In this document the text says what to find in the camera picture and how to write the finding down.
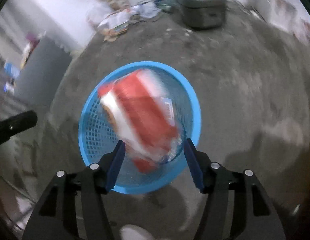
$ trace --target concrete floor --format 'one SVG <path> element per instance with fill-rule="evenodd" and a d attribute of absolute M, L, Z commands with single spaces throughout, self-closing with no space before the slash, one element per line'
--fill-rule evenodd
<path fill-rule="evenodd" d="M 69 67 L 55 96 L 37 156 L 38 194 L 58 170 L 84 168 L 78 148 L 82 107 L 100 80 L 143 60 L 181 72 L 202 110 L 198 149 L 234 171 L 252 169 L 276 206 L 289 214 L 310 183 L 310 46 L 239 8 L 222 28 L 187 32 L 178 17 L 130 26 L 115 42 L 96 35 Z M 186 168 L 144 195 L 103 197 L 116 236 L 125 224 L 157 238 L 192 239 L 206 197 Z"/>

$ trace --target clutter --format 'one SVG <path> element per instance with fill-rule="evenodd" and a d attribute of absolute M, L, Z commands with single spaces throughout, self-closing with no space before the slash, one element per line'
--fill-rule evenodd
<path fill-rule="evenodd" d="M 126 32 L 130 20 L 130 8 L 109 14 L 99 25 L 98 30 L 105 35 L 104 41 L 113 42 Z"/>
<path fill-rule="evenodd" d="M 27 34 L 26 39 L 28 40 L 28 44 L 24 48 L 23 51 L 23 57 L 20 63 L 20 68 L 23 69 L 25 67 L 25 64 L 27 63 L 27 60 L 29 59 L 31 53 L 34 51 L 36 46 L 38 45 L 40 41 L 40 36 L 36 37 L 33 34 Z"/>
<path fill-rule="evenodd" d="M 165 2 L 165 0 L 154 0 L 157 8 L 161 9 L 163 12 L 172 13 L 173 7 Z"/>
<path fill-rule="evenodd" d="M 14 94 L 14 86 L 9 82 L 6 82 L 6 84 L 4 85 L 4 92 Z"/>
<path fill-rule="evenodd" d="M 139 4 L 139 14 L 144 19 L 156 17 L 162 10 L 156 7 L 153 0 L 142 1 Z"/>
<path fill-rule="evenodd" d="M 107 17 L 107 15 L 111 14 L 112 12 L 113 10 L 108 6 L 108 4 L 102 2 L 92 6 L 92 8 L 86 14 L 86 19 L 87 22 L 95 30 L 97 30 L 98 25 Z"/>
<path fill-rule="evenodd" d="M 159 77 L 136 70 L 98 89 L 100 103 L 140 172 L 172 160 L 181 144 L 172 101 Z"/>
<path fill-rule="evenodd" d="M 113 42 L 118 36 L 127 31 L 129 24 L 140 21 L 157 21 L 158 9 L 153 0 L 143 1 L 130 8 L 116 11 L 105 17 L 97 27 L 97 30 L 105 36 L 104 41 Z"/>

